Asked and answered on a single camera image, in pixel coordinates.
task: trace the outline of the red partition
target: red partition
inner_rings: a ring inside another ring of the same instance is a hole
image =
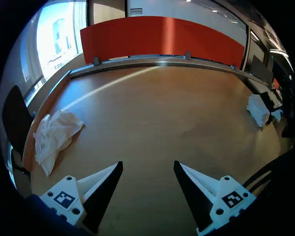
[[[236,65],[244,46],[209,27],[170,17],[127,17],[101,22],[81,30],[85,62],[94,57],[144,54],[184,55]]]

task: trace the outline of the ceiling light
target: ceiling light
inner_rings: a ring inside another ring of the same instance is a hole
[[[254,32],[250,31],[250,33],[256,38],[257,41],[259,41],[259,38],[254,34]]]
[[[283,55],[283,56],[288,57],[288,54],[287,54],[286,52],[284,52],[284,51],[280,51],[280,50],[272,49],[272,50],[270,50],[270,52],[271,52],[271,53],[281,54],[281,55]]]

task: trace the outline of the office chair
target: office chair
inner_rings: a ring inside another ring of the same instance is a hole
[[[34,116],[31,116],[25,105],[22,93],[16,85],[10,90],[2,110],[2,122],[13,149],[20,153],[21,160],[26,137]],[[30,178],[30,172],[15,164],[13,151],[11,151],[12,168],[20,170]]]

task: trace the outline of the white towel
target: white towel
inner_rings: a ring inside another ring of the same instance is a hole
[[[84,123],[72,112],[57,111],[53,116],[47,114],[40,122],[35,138],[36,161],[49,176],[59,152],[71,144],[75,135]]]
[[[252,94],[249,97],[248,105],[246,108],[251,116],[254,118],[259,127],[264,127],[269,119],[270,112],[264,105],[260,95]]]

